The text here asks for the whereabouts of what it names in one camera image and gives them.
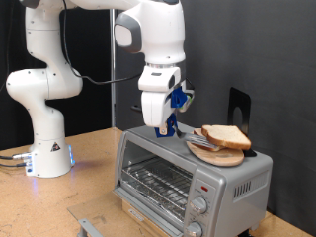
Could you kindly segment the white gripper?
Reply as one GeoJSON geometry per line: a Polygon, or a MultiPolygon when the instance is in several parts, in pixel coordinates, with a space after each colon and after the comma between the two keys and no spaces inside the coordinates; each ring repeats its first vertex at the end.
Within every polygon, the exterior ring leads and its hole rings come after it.
{"type": "Polygon", "coordinates": [[[151,127],[160,127],[160,134],[167,134],[167,121],[175,110],[171,107],[171,99],[166,93],[143,92],[141,94],[141,107],[144,123],[151,127]]]}

